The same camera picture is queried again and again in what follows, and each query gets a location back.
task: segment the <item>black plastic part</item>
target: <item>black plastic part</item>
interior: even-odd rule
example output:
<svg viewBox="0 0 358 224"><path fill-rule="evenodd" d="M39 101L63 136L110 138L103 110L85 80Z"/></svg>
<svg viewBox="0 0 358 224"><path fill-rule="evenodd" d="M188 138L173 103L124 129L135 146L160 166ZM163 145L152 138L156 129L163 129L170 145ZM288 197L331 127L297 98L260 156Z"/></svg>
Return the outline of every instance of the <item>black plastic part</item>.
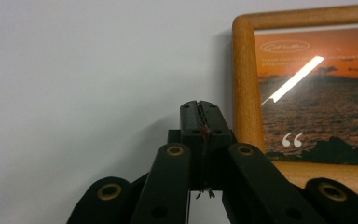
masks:
<svg viewBox="0 0 358 224"><path fill-rule="evenodd" d="M223 206L225 206L228 219L231 224L249 224L254 221L252 212L261 213L260 210L252 209L251 203L245 201L246 197L241 196L237 186L227 185L223 191Z"/></svg>
<svg viewBox="0 0 358 224"><path fill-rule="evenodd" d="M329 223L358 224L358 195L345 185L327 178L312 179L305 194Z"/></svg>
<svg viewBox="0 0 358 224"><path fill-rule="evenodd" d="M102 200L98 196L103 186L117 184L120 189L118 196L110 200ZM106 188L104 195L113 194L117 188ZM125 223L125 202L129 195L130 183L124 179L107 177L92 184L77 203L68 224L77 223Z"/></svg>
<svg viewBox="0 0 358 224"><path fill-rule="evenodd" d="M135 180L130 185L130 192L127 197L126 202L124 202L124 209L122 211L122 222L117 224L126 224L130 223L132 213L135 210L136 204L138 203L141 192L144 188L148 174L141 176L139 179Z"/></svg>
<svg viewBox="0 0 358 224"><path fill-rule="evenodd" d="M131 224L187 223L190 160L190 149L182 144L167 144L158 151Z"/></svg>
<svg viewBox="0 0 358 224"><path fill-rule="evenodd" d="M226 191L247 203L252 214L250 223L326 223L257 147L233 144L228 154L233 176L227 180L230 188Z"/></svg>
<svg viewBox="0 0 358 224"><path fill-rule="evenodd" d="M217 105L199 101L180 107L181 130L169 131L169 142L182 143L192 153L191 189L222 189L222 156L235 137Z"/></svg>

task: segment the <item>hole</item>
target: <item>hole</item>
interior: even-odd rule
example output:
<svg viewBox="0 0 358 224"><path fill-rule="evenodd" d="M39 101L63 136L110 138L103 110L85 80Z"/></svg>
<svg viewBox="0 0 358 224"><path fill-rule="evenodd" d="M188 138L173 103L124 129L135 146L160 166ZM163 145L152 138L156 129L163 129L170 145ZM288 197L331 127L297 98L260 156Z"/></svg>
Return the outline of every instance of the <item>hole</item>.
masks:
<svg viewBox="0 0 358 224"><path fill-rule="evenodd" d="M337 202L344 202L347 200L347 194L341 189L328 184L328 183L320 183L318 190L324 195L325 197L337 201Z"/></svg>
<svg viewBox="0 0 358 224"><path fill-rule="evenodd" d="M237 147L237 150L243 156L251 156L254 154L254 150L251 149L250 147L246 147L246 146L239 146L239 147Z"/></svg>
<svg viewBox="0 0 358 224"><path fill-rule="evenodd" d="M110 187L103 189L103 195L110 195L110 194L114 194L116 192L117 192L116 186L110 186Z"/></svg>
<svg viewBox="0 0 358 224"><path fill-rule="evenodd" d="M336 189L327 187L324 190L326 191L326 193L328 193L332 197L341 197L341 194Z"/></svg>
<svg viewBox="0 0 358 224"><path fill-rule="evenodd" d="M221 134L222 131L220 131L220 130L213 130L213 133L214 133L214 134Z"/></svg>
<svg viewBox="0 0 358 224"><path fill-rule="evenodd" d="M292 207L286 209L286 215L292 219L297 219L297 220L302 218L301 212L298 209Z"/></svg>
<svg viewBox="0 0 358 224"><path fill-rule="evenodd" d="M121 186L116 183L105 184L97 191L97 196L103 201L115 199L121 193Z"/></svg>
<svg viewBox="0 0 358 224"><path fill-rule="evenodd" d="M180 156L183 154L183 149L181 147L168 147L167 153L171 156Z"/></svg>
<svg viewBox="0 0 358 224"><path fill-rule="evenodd" d="M167 214L168 214L167 208L161 206L153 208L151 212L152 217L155 219L164 218L167 216Z"/></svg>

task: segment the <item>cloud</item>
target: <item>cloud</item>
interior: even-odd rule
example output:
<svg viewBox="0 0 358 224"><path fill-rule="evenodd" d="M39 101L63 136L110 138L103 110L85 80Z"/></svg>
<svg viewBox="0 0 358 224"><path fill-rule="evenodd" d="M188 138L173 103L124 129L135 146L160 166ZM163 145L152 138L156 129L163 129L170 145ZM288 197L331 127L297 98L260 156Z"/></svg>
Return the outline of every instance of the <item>cloud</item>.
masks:
<svg viewBox="0 0 358 224"><path fill-rule="evenodd" d="M342 59L341 61L343 62L353 62L354 59L353 58L349 58L349 59Z"/></svg>
<svg viewBox="0 0 358 224"><path fill-rule="evenodd" d="M348 71L350 71L350 72L358 72L358 68L348 68Z"/></svg>
<svg viewBox="0 0 358 224"><path fill-rule="evenodd" d="M335 66L329 66L329 67L318 67L318 70L316 71L316 74L318 75L327 75L330 72L338 71L338 69Z"/></svg>

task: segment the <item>quotation mark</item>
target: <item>quotation mark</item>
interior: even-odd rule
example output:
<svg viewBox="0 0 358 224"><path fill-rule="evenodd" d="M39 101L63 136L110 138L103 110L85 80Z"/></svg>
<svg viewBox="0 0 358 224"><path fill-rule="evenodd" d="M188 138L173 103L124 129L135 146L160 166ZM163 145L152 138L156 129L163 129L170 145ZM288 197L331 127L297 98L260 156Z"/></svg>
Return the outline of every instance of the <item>quotation mark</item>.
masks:
<svg viewBox="0 0 358 224"><path fill-rule="evenodd" d="M283 140L282 140L282 145L284 147L289 147L290 146L290 141L287 140L287 137L290 136L291 133L288 133L287 135L284 136ZM299 133L298 135L296 135L295 137L295 141L293 141L293 144L295 145L295 147L301 147L302 143L298 140L298 138L302 135L302 133Z"/></svg>

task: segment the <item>sunset photo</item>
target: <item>sunset photo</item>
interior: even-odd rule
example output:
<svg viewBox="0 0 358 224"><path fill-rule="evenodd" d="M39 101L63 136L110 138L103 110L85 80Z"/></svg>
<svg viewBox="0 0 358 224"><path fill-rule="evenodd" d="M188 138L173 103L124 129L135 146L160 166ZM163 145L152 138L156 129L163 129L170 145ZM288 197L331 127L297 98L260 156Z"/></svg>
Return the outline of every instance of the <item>sunset photo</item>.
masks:
<svg viewBox="0 0 358 224"><path fill-rule="evenodd" d="M255 53L266 155L358 165L358 27L260 32ZM272 100L316 56L310 72Z"/></svg>

